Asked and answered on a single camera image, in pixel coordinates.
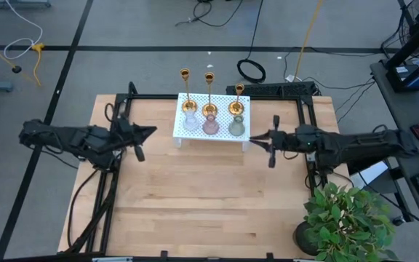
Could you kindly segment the tall gold candlestick holder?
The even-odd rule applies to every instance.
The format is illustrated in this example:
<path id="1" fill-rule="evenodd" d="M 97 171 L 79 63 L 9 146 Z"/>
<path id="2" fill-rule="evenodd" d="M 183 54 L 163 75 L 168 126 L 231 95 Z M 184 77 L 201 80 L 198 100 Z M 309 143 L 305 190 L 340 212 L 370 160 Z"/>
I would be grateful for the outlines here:
<path id="1" fill-rule="evenodd" d="M 190 89 L 188 84 L 188 79 L 190 77 L 190 70 L 188 68 L 182 68 L 180 70 L 180 75 L 185 83 L 185 102 L 182 104 L 182 109 L 184 111 L 197 109 L 197 104 L 194 100 L 190 98 Z"/>

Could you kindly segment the green glass candle holder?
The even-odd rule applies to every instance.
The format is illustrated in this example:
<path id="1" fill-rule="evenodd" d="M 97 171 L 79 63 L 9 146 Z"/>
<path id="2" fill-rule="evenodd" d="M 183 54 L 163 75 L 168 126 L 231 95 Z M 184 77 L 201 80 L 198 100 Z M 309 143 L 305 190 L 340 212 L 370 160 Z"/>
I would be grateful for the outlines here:
<path id="1" fill-rule="evenodd" d="M 229 124 L 228 131 L 236 137 L 243 135 L 245 132 L 243 121 L 243 116 L 236 115 L 232 123 Z"/>

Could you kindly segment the white perforated metal shelf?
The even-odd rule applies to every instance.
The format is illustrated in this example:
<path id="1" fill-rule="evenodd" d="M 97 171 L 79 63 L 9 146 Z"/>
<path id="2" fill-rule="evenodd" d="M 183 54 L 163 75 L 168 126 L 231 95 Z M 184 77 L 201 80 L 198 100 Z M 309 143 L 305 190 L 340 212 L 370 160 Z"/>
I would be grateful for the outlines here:
<path id="1" fill-rule="evenodd" d="M 245 152 L 250 147 L 250 97 L 241 96 L 239 102 L 244 106 L 242 113 L 244 133 L 240 136 L 232 135 L 229 132 L 229 126 L 234 121 L 234 115 L 229 112 L 229 105 L 236 101 L 235 95 L 211 95 L 212 104 L 218 109 L 216 115 L 216 122 L 219 124 L 219 130 L 214 135 L 204 133 L 202 129 L 206 117 L 202 113 L 201 107 L 208 103 L 207 94 L 191 93 L 190 99 L 195 101 L 198 108 L 194 114 L 199 121 L 199 127 L 195 130 L 187 130 L 183 123 L 185 120 L 185 113 L 182 105 L 187 101 L 187 94 L 179 93 L 177 96 L 177 106 L 175 110 L 174 130 L 172 133 L 174 144 L 177 148 L 181 147 L 182 140 L 210 140 L 210 141 L 224 141 L 241 143 L 242 151 Z"/>

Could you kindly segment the pink glass candle holder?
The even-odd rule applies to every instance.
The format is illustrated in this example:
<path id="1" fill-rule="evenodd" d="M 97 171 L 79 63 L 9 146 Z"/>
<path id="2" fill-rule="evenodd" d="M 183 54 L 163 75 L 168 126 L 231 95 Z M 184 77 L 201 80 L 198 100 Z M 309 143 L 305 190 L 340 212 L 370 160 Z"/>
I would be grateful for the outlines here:
<path id="1" fill-rule="evenodd" d="M 219 131 L 219 124 L 216 121 L 214 114 L 208 114 L 206 120 L 202 125 L 203 132 L 207 135 L 214 135 Z"/>

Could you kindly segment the black aluminium table frame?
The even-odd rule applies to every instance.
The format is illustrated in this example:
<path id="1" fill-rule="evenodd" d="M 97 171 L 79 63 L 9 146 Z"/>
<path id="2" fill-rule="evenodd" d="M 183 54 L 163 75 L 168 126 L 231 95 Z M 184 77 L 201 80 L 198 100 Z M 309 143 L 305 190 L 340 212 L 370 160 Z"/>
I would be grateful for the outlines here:
<path id="1" fill-rule="evenodd" d="M 293 241 L 309 197 L 306 160 L 234 142 L 190 140 L 175 145 L 177 98 L 139 94 L 131 120 L 152 125 L 145 161 L 129 151 L 121 163 L 112 212 L 93 247 L 107 255 L 299 258 Z"/>

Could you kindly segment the clear glass candle holder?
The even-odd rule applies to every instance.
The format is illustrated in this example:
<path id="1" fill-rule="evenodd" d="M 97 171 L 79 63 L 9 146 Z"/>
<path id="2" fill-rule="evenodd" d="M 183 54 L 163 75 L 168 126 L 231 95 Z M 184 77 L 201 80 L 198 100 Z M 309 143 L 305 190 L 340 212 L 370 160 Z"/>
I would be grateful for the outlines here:
<path id="1" fill-rule="evenodd" d="M 196 112 L 194 110 L 187 110 L 184 112 L 185 119 L 183 122 L 183 127 L 187 131 L 194 131 L 199 128 L 199 120 L 196 118 L 195 113 Z"/>

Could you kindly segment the green leafy plant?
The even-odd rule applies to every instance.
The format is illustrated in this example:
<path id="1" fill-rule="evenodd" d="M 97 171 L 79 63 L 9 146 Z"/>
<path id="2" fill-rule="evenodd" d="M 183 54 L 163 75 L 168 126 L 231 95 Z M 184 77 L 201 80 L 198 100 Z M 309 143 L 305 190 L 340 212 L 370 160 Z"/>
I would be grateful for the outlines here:
<path id="1" fill-rule="evenodd" d="M 322 262 L 398 261 L 389 249 L 395 228 L 390 208 L 376 193 L 328 183 L 315 188 L 304 204 L 303 221 L 311 225 L 307 235 L 317 241 Z"/>

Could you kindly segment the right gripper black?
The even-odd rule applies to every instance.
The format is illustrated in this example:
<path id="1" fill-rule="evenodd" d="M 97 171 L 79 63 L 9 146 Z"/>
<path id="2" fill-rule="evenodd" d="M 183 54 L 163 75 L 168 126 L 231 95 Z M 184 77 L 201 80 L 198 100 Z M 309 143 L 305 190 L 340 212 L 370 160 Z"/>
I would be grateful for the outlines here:
<path id="1" fill-rule="evenodd" d="M 276 150 L 287 151 L 293 149 L 294 135 L 287 134 L 284 131 L 279 131 L 280 116 L 274 115 L 273 117 L 273 129 L 263 133 L 262 135 L 251 136 L 251 143 L 260 146 L 265 151 L 269 151 L 269 167 L 275 167 L 276 165 Z M 271 144 L 258 140 L 269 140 Z"/>

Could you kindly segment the short gold candlestick holder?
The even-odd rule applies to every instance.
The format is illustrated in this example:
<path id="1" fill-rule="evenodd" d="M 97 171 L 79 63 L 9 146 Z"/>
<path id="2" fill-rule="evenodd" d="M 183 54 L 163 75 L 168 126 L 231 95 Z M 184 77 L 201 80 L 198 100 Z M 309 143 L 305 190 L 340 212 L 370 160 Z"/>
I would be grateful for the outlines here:
<path id="1" fill-rule="evenodd" d="M 240 115 L 244 112 L 244 106 L 239 101 L 240 95 L 244 91 L 244 85 L 242 83 L 236 84 L 234 89 L 236 92 L 236 99 L 235 101 L 231 102 L 231 104 L 228 107 L 228 111 L 235 116 Z"/>

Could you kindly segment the grey desk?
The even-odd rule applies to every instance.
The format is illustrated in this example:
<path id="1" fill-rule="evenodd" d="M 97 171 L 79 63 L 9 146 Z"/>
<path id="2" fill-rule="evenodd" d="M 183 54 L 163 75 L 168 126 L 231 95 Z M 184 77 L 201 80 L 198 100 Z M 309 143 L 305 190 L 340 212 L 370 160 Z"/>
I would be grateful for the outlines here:
<path id="1" fill-rule="evenodd" d="M 382 63 L 371 64 L 370 70 L 397 127 L 409 132 L 411 126 L 419 123 L 419 91 L 395 92 L 386 77 L 387 70 Z M 398 158 L 397 162 L 419 209 L 419 193 L 412 183 L 412 177 L 419 175 L 419 141 L 414 141 L 418 147 L 418 154 L 411 158 Z"/>

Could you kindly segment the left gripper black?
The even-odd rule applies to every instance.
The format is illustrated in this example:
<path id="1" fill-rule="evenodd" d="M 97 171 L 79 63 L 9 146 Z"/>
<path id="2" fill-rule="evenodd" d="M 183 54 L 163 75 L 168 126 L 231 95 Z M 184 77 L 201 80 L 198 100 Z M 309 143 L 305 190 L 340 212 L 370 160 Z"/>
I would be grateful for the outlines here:
<path id="1" fill-rule="evenodd" d="M 140 126 L 135 123 L 129 123 L 125 116 L 120 116 L 117 119 L 118 134 L 123 138 L 126 146 L 133 146 L 135 156 L 139 162 L 145 161 L 145 155 L 142 150 L 142 145 L 151 133 L 157 130 L 156 126 Z"/>

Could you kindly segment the dark plant pot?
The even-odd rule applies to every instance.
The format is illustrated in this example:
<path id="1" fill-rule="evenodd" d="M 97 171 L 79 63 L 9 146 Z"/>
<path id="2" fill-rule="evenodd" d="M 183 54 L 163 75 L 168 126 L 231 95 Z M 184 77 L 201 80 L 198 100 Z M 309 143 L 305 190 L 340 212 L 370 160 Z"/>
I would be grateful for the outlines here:
<path id="1" fill-rule="evenodd" d="M 311 229 L 311 225 L 303 221 L 298 224 L 293 232 L 292 238 L 297 247 L 304 253 L 316 256 L 319 254 L 317 241 L 311 241 L 311 238 L 307 235 L 307 230 Z"/>

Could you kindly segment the medium gold candlestick holder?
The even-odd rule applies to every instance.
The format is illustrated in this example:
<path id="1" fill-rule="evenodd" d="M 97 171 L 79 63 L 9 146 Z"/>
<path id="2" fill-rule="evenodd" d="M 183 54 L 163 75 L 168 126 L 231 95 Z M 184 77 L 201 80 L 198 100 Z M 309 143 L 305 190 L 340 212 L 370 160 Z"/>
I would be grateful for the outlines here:
<path id="1" fill-rule="evenodd" d="M 218 108 L 212 103 L 212 83 L 214 82 L 215 75 L 212 72 L 206 72 L 204 78 L 207 83 L 208 102 L 203 106 L 202 113 L 204 116 L 207 116 L 208 114 L 216 114 Z"/>

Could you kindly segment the white paper sheet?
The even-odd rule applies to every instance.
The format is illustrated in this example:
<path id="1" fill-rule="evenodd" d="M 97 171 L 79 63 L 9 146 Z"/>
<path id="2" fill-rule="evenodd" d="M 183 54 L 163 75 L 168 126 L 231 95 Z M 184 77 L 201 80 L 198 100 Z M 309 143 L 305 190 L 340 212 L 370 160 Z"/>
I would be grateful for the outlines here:
<path id="1" fill-rule="evenodd" d="M 371 165 L 370 167 L 353 173 L 350 176 L 350 179 L 354 187 L 364 188 L 365 186 L 371 184 L 376 178 L 381 176 L 385 171 L 388 170 L 388 165 L 381 161 L 376 164 Z"/>

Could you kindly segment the black monitor stand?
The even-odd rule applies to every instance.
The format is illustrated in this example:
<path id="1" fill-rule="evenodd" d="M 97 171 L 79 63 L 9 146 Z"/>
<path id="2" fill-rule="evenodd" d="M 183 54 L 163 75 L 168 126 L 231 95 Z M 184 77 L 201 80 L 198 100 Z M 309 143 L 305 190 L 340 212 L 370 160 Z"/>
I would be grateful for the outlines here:
<path id="1" fill-rule="evenodd" d="M 419 47 L 419 31 L 384 65 L 387 70 L 386 78 L 390 82 L 391 87 L 395 92 L 406 92 L 406 91 L 417 91 L 409 90 L 404 87 L 404 80 L 413 71 L 410 72 L 406 77 L 402 78 L 402 74 L 398 72 L 398 67 Z"/>

